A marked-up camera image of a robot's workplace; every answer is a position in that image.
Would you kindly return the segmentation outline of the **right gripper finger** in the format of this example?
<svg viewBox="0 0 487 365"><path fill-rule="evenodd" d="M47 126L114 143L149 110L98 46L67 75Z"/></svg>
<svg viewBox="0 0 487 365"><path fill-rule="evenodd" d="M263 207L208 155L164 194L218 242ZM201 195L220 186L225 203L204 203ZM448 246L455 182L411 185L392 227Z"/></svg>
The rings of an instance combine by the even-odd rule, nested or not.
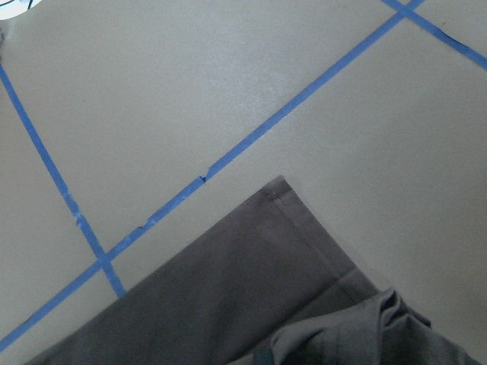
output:
<svg viewBox="0 0 487 365"><path fill-rule="evenodd" d="M272 350L259 350L253 354L253 365L272 365Z"/></svg>

